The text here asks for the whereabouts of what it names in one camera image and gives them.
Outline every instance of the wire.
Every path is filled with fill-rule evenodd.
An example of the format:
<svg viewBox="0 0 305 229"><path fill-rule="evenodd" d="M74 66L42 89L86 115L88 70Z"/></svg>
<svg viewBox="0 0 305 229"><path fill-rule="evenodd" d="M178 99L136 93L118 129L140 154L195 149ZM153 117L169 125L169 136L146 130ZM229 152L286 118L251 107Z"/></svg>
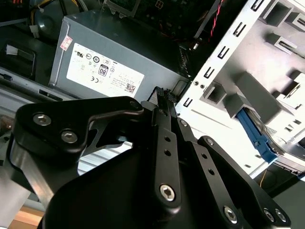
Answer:
<svg viewBox="0 0 305 229"><path fill-rule="evenodd" d="M83 11L88 11L88 8L83 0L78 0L80 6L82 7Z"/></svg>
<svg viewBox="0 0 305 229"><path fill-rule="evenodd" d="M214 17L213 26L212 26L212 29L211 29L211 32L210 32L209 41L210 41L210 39L213 37L214 29L215 29L215 27L216 27L217 17L218 17L218 15L219 15L219 13L220 13L220 8L221 8L221 6L222 6L222 4L223 4L223 1L224 1L224 0L221 0L220 3L218 4L217 12L216 12L216 15L215 15L215 17Z"/></svg>
<svg viewBox="0 0 305 229"><path fill-rule="evenodd" d="M40 4L38 4L37 6L34 6L34 7L30 10L30 20L31 20L32 25L34 25L34 22L35 22L35 11L36 11L37 9L46 7L47 5L49 5L50 3L52 3L53 1L55 1L55 0L44 0L44 1L42 1Z"/></svg>
<svg viewBox="0 0 305 229"><path fill-rule="evenodd" d="M260 187L262 187L263 180L265 179L266 173L267 173L267 169L265 170L264 175L263 175L263 177L262 177L262 179L261 179L261 182L259 183L259 186L260 186Z"/></svg>
<svg viewBox="0 0 305 229"><path fill-rule="evenodd" d="M78 4L75 0L71 0L71 1L74 3L74 5L76 5L78 7Z"/></svg>
<svg viewBox="0 0 305 229"><path fill-rule="evenodd" d="M63 0L59 0L59 4L61 6L61 11L62 11L63 15L64 16L68 15L67 8L66 8L66 5L65 5L64 1Z"/></svg>

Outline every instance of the blue plastic tab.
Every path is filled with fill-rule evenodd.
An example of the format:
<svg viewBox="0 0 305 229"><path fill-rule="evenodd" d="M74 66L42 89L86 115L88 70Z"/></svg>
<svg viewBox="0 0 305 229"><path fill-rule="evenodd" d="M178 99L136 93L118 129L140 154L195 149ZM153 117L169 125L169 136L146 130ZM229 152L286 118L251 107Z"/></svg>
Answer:
<svg viewBox="0 0 305 229"><path fill-rule="evenodd" d="M262 135L257 129L256 125L253 123L247 112L242 109L236 117L242 124L244 130L246 131L249 139L251 140L255 149L258 150L261 157L267 162L272 163L277 159L275 152L271 149L268 144L268 138Z"/></svg>

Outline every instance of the red wire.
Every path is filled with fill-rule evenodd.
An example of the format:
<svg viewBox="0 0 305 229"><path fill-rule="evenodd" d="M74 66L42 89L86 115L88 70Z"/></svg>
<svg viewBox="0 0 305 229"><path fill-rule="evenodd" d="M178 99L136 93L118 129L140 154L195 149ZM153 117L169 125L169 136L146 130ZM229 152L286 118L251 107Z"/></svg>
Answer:
<svg viewBox="0 0 305 229"><path fill-rule="evenodd" d="M217 9L216 15L214 17L214 21L213 21L213 26L212 26L211 33L210 33L209 42L210 42L210 39L213 37L214 29L216 27L217 17L218 17L218 15L220 13L221 4L223 3L223 1L224 0L221 0L221 2L218 4L218 9Z"/></svg>

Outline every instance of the power supply unit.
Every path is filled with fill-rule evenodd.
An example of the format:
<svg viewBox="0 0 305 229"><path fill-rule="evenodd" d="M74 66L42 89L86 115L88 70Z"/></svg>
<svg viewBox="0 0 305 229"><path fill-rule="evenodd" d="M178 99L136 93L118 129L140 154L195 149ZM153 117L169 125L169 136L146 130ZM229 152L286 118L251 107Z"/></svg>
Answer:
<svg viewBox="0 0 305 229"><path fill-rule="evenodd" d="M50 86L79 98L126 95L143 101L156 86L172 90L188 81L180 55L177 43L109 9L67 16Z"/></svg>

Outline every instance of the power supply label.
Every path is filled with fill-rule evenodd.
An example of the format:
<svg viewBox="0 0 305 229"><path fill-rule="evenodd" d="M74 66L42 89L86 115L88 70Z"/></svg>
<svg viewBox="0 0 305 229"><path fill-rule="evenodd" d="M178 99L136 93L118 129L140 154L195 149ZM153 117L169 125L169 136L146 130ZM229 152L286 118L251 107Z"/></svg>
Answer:
<svg viewBox="0 0 305 229"><path fill-rule="evenodd" d="M75 43L67 79L106 96L134 98L144 75Z"/></svg>

